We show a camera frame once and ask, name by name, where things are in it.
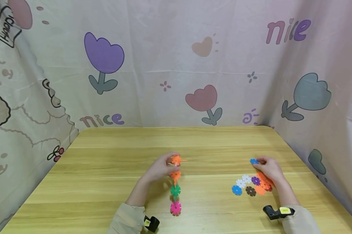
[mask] wooden table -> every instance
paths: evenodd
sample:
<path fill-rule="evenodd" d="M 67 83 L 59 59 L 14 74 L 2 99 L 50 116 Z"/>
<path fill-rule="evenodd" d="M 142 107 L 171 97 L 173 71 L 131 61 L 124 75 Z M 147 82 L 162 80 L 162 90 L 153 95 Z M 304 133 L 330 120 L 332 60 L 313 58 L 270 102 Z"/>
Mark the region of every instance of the wooden table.
<path fill-rule="evenodd" d="M 280 136 L 265 126 L 205 128 L 90 128 L 82 131 L 14 215 L 2 234 L 105 234 L 119 205 L 158 156 L 183 159 L 181 215 L 169 212 L 169 178 L 151 187 L 146 214 L 158 234 L 284 233 L 265 205 L 278 208 L 276 191 L 250 197 L 232 193 L 249 160 L 275 157 L 301 204 L 322 233 L 352 233 L 352 217 Z"/>

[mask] hand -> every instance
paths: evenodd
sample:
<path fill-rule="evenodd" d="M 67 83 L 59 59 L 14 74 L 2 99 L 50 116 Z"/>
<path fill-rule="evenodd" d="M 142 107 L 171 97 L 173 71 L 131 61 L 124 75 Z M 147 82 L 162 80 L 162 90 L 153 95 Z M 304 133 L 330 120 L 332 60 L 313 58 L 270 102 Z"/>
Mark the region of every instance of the hand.
<path fill-rule="evenodd" d="M 160 156 L 154 163 L 149 167 L 149 169 L 142 176 L 148 182 L 154 182 L 156 180 L 162 179 L 164 176 L 171 174 L 172 172 L 177 172 L 180 170 L 180 166 L 176 167 L 174 165 L 169 165 L 173 156 L 180 155 L 179 153 L 167 153 Z"/>
<path fill-rule="evenodd" d="M 253 164 L 253 167 L 261 170 L 263 174 L 265 174 L 274 183 L 285 180 L 281 167 L 274 158 L 263 156 L 257 158 L 257 161 L 260 164 Z"/>

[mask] sleeve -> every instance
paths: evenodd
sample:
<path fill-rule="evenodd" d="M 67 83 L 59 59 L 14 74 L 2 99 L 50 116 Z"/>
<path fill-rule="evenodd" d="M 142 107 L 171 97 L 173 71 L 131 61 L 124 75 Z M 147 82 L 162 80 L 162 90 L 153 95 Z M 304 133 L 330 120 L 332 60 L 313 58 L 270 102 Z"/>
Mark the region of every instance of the sleeve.
<path fill-rule="evenodd" d="M 140 234 L 144 227 L 145 207 L 121 204 L 107 234 Z"/>
<path fill-rule="evenodd" d="M 321 234 L 312 214 L 301 205 L 286 205 L 295 210 L 294 215 L 282 220 L 286 234 Z"/>

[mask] wrist device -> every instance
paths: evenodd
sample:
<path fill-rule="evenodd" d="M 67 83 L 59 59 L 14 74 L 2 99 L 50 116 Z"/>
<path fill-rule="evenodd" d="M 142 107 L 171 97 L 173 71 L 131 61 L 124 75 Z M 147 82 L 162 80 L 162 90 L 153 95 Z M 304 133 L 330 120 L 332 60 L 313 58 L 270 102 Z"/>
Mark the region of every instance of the wrist device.
<path fill-rule="evenodd" d="M 271 205 L 266 205 L 263 207 L 263 211 L 269 217 L 270 220 L 274 219 L 284 219 L 289 215 L 294 215 L 295 210 L 288 207 L 280 207 L 279 210 L 274 211 Z"/>
<path fill-rule="evenodd" d="M 145 216 L 143 222 L 144 222 L 144 226 L 153 233 L 156 232 L 160 224 L 160 221 L 154 216 L 152 216 L 150 219 L 149 217 Z"/>

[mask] toy pieces pile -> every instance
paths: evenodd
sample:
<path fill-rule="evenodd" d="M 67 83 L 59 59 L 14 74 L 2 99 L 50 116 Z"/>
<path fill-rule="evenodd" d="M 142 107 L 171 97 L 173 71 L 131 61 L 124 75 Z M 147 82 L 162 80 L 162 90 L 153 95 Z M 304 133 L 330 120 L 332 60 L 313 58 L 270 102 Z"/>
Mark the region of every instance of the toy pieces pile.
<path fill-rule="evenodd" d="M 250 160 L 250 163 L 259 164 L 254 158 Z M 254 186 L 247 186 L 249 183 L 253 183 Z M 233 185 L 232 192 L 240 196 L 242 195 L 242 189 L 245 188 L 248 195 L 255 197 L 257 194 L 264 195 L 265 192 L 271 192 L 272 186 L 274 186 L 272 180 L 267 178 L 262 172 L 257 172 L 257 175 L 254 177 L 243 175 L 241 179 L 236 180 L 236 185 Z"/>
<path fill-rule="evenodd" d="M 172 157 L 171 163 L 175 165 L 175 167 L 177 167 L 180 165 L 182 161 L 186 161 L 186 160 L 181 160 L 180 156 L 176 155 Z M 177 180 L 180 179 L 180 177 L 181 177 L 180 171 L 171 173 L 171 178 L 174 181 L 171 187 L 171 195 L 173 197 L 173 202 L 171 204 L 171 214 L 174 216 L 178 216 L 181 213 L 181 204 L 178 201 L 178 196 L 181 193 L 181 188 L 177 183 Z"/>

